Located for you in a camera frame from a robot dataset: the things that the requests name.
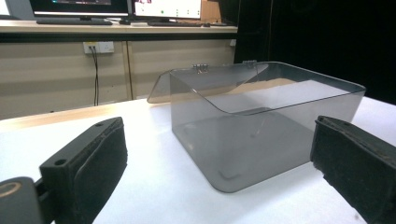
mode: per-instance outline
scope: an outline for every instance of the metal bracket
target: metal bracket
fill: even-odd
[[[197,74],[207,73],[209,65],[207,63],[193,64],[193,68],[197,70]]]
[[[247,68],[254,68],[256,67],[257,60],[250,60],[250,61],[242,61],[242,64],[245,64]]]

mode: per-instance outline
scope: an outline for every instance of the white table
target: white table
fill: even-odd
[[[364,97],[352,123],[396,146],[396,106]],[[312,163],[236,193],[213,189],[145,100],[0,121],[0,181],[38,166],[95,122],[122,116],[128,166],[95,223],[365,223]]]

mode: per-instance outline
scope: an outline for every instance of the monitor screen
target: monitor screen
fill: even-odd
[[[30,0],[37,17],[127,17],[128,0]]]
[[[201,19],[201,0],[133,0],[138,19]]]
[[[6,0],[0,0],[0,15],[9,15]]]

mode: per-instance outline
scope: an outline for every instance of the table surface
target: table surface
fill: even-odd
[[[0,42],[65,42],[93,40],[232,39],[237,27],[152,27],[146,22],[120,25],[47,25],[35,21],[0,21]]]
[[[395,105],[364,97],[352,123],[396,146]],[[311,162],[236,193],[213,189],[145,100],[0,121],[0,181],[38,166],[94,123],[122,117],[128,166],[94,223],[365,223]]]

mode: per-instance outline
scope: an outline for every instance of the plastic container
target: plastic container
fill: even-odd
[[[215,189],[235,192],[309,162],[316,118],[351,121],[364,93],[285,63],[242,63],[172,70],[148,101],[170,95],[177,139]]]

